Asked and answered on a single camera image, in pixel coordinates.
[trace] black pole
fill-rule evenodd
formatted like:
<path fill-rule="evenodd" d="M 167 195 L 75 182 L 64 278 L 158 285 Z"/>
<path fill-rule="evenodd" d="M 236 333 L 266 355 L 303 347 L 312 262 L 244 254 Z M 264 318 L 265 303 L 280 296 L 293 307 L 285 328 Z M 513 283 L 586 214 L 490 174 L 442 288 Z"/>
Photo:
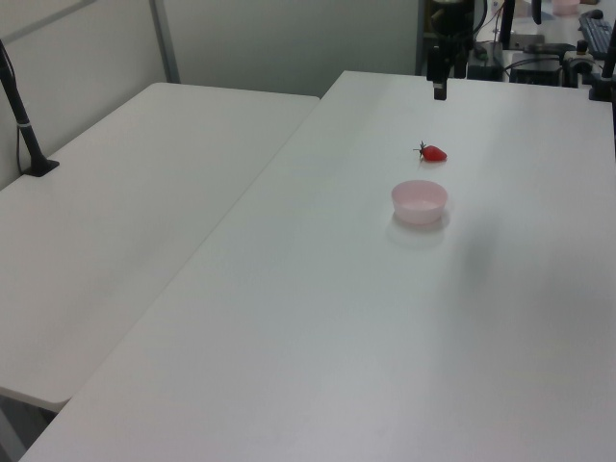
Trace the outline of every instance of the black pole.
<path fill-rule="evenodd" d="M 19 96 L 17 82 L 15 81 L 13 69 L 9 61 L 9 55 L 4 48 L 2 40 L 0 40 L 0 80 L 2 80 L 2 87 L 4 87 L 4 92 L 7 94 L 7 98 L 9 98 L 11 109 L 13 109 L 17 127 L 19 127 L 21 136 L 30 152 L 31 166 L 24 171 L 24 174 L 43 176 L 45 173 L 57 167 L 59 163 L 45 158 L 42 152 L 40 152 L 39 142 L 30 124 L 30 119 L 21 101 L 21 96 Z"/>
<path fill-rule="evenodd" d="M 511 40 L 511 26 L 513 25 L 513 13 L 516 8 L 516 0 L 504 0 L 502 6 L 502 22 L 500 23 L 499 42 L 502 43 L 502 49 L 509 49 L 509 41 Z"/>
<path fill-rule="evenodd" d="M 612 35 L 609 39 L 607 47 L 607 56 L 603 63 L 603 72 L 601 75 L 593 74 L 593 88 L 588 92 L 588 97 L 593 101 L 610 102 L 612 100 L 612 92 L 614 81 L 612 74 L 616 65 L 616 21 L 612 28 Z"/>

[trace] pink bowl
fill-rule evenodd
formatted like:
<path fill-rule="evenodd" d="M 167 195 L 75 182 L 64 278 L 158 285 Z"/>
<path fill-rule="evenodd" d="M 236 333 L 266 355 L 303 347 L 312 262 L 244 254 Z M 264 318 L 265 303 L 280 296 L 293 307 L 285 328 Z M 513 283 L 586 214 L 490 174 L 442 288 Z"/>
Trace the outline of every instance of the pink bowl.
<path fill-rule="evenodd" d="M 431 181 L 411 180 L 392 190 L 392 200 L 399 219 L 411 224 L 428 224 L 443 214 L 447 191 Z"/>

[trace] keyboard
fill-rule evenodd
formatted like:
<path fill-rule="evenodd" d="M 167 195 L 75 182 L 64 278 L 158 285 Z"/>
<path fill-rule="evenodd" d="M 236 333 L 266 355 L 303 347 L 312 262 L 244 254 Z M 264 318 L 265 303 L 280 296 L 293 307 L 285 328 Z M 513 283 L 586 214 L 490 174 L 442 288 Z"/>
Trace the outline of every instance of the keyboard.
<path fill-rule="evenodd" d="M 612 35 L 612 26 L 604 19 L 591 19 L 584 15 L 579 17 L 579 25 L 584 39 L 588 42 L 589 53 L 596 60 L 604 60 Z"/>

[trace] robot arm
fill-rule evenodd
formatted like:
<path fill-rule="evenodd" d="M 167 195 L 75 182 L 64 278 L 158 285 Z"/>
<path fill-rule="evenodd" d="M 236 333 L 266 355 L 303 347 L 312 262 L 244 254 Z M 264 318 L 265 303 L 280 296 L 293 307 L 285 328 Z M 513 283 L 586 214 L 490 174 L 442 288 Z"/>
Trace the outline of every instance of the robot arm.
<path fill-rule="evenodd" d="M 428 0 L 430 23 L 438 44 L 428 51 L 427 80 L 433 83 L 434 99 L 447 99 L 447 79 L 453 67 L 453 77 L 466 77 L 469 50 L 474 35 L 483 25 L 487 0 L 483 0 L 483 16 L 473 29 L 475 0 Z"/>

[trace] cable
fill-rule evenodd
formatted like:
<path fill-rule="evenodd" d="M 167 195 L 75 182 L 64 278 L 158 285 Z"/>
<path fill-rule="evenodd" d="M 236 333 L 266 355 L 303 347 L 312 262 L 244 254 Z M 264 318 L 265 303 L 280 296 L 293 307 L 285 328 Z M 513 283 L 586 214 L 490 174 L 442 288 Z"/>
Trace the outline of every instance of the cable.
<path fill-rule="evenodd" d="M 543 61 L 560 61 L 560 60 L 558 60 L 558 58 L 530 58 L 528 60 L 517 61 L 516 63 L 510 64 L 507 67 L 504 67 L 502 70 L 512 69 L 513 67 L 517 67 L 518 65 L 541 63 Z"/>
<path fill-rule="evenodd" d="M 481 29 L 483 29 L 484 27 L 486 27 L 488 24 L 490 24 L 492 21 L 494 21 L 494 18 L 497 17 L 497 15 L 501 15 L 501 11 L 504 8 L 504 2 L 502 3 L 502 5 L 499 6 L 499 9 L 496 10 L 494 12 L 494 14 L 492 14 L 492 17 L 490 18 L 490 20 L 488 22 L 486 22 L 485 24 L 483 24 L 483 26 L 481 26 Z"/>
<path fill-rule="evenodd" d="M 502 63 L 496 59 L 496 57 L 494 58 L 494 62 L 502 69 L 502 71 L 505 73 L 505 75 L 507 76 L 507 78 L 511 78 L 511 75 L 509 74 L 509 72 L 507 72 L 506 70 L 504 70 L 504 65 L 502 65 Z"/>
<path fill-rule="evenodd" d="M 19 160 L 19 127 L 17 127 L 17 169 L 19 170 L 19 174 L 23 175 L 23 170 L 21 169 L 21 161 Z"/>
<path fill-rule="evenodd" d="M 501 11 L 502 11 L 502 7 L 499 8 L 498 11 L 498 16 L 497 16 L 497 23 L 494 26 L 494 42 L 496 43 L 497 41 L 497 32 L 499 31 L 499 19 L 501 19 Z"/>
<path fill-rule="evenodd" d="M 464 37 L 464 39 L 467 39 L 468 37 L 474 37 L 475 34 L 481 30 L 481 28 L 483 27 L 483 23 L 485 22 L 485 16 L 487 15 L 488 15 L 488 0 L 483 0 L 483 14 L 481 15 L 481 20 L 477 24 L 477 27 L 475 27 L 475 29 L 471 32 L 471 34 L 469 36 Z"/>

